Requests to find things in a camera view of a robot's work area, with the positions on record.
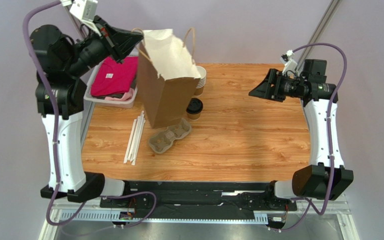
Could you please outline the brown paper bag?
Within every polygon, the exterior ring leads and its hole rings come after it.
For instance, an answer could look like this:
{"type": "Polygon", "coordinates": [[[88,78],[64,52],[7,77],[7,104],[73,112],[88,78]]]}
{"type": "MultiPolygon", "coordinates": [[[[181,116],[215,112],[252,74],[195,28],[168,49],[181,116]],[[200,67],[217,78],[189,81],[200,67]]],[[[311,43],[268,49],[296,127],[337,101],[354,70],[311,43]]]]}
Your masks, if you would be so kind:
{"type": "Polygon", "coordinates": [[[194,58],[195,29],[189,28],[183,38],[173,29],[132,32],[143,34],[136,47],[136,82],[149,125],[160,129],[178,124],[201,79],[194,58]]]}

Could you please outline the black plastic cup lid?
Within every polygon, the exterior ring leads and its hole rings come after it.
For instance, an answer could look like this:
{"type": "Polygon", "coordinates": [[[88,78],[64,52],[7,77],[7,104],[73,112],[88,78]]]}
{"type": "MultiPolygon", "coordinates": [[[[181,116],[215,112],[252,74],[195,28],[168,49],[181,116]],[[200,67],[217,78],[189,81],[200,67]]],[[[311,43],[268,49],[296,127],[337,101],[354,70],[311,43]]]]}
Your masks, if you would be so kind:
{"type": "Polygon", "coordinates": [[[198,98],[192,98],[186,108],[188,114],[199,114],[204,108],[203,102],[198,98]]]}

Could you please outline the brown paper coffee cup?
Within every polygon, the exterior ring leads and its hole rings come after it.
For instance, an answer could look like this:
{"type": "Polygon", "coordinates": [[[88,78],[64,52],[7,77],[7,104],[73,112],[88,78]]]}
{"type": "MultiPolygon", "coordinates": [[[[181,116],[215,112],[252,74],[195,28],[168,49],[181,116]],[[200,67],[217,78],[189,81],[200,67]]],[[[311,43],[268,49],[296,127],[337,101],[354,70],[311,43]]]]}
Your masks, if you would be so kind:
{"type": "Polygon", "coordinates": [[[201,112],[198,112],[198,113],[187,113],[187,117],[191,120],[191,121],[196,121],[200,118],[201,116],[201,112]]]}

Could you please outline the single cardboard cup carrier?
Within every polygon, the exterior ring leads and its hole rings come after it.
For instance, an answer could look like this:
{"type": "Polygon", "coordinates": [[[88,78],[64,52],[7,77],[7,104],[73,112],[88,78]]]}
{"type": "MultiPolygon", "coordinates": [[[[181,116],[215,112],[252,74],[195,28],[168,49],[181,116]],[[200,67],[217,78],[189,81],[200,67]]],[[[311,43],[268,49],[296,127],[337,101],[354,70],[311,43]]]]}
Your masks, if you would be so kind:
{"type": "Polygon", "coordinates": [[[191,124],[182,118],[180,123],[168,126],[150,137],[148,145],[156,154],[163,154],[173,146],[175,141],[184,139],[191,131],[191,124]]]}

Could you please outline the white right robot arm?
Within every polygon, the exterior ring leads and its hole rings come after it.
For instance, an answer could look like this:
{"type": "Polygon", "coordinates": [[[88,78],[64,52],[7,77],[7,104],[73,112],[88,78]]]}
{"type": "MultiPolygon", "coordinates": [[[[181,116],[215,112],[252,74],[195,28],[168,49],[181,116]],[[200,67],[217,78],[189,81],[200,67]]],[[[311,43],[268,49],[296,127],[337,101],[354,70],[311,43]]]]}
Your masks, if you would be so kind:
{"type": "Polygon", "coordinates": [[[326,60],[307,59],[294,78],[271,68],[265,79],[248,94],[283,102],[298,98],[310,133],[309,165],[297,170],[291,180],[272,181],[269,192],[278,199],[313,198],[336,200],[353,182],[345,169],[338,145],[336,85],[326,82],[326,60]]]}

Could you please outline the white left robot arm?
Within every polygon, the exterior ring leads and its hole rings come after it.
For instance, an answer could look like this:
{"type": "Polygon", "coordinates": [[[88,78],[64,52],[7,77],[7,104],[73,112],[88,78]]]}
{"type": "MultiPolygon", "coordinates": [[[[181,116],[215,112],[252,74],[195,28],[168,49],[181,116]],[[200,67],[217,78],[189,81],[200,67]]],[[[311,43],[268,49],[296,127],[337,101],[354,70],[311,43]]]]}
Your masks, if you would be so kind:
{"type": "Polygon", "coordinates": [[[143,34],[110,26],[101,17],[93,21],[97,32],[78,42],[51,24],[29,36],[40,70],[35,90],[49,146],[50,178],[40,190],[46,199],[67,198],[83,203],[98,197],[120,197],[123,180],[87,172],[82,163],[81,124],[87,85],[82,76],[106,58],[121,63],[143,40],[143,34]]]}

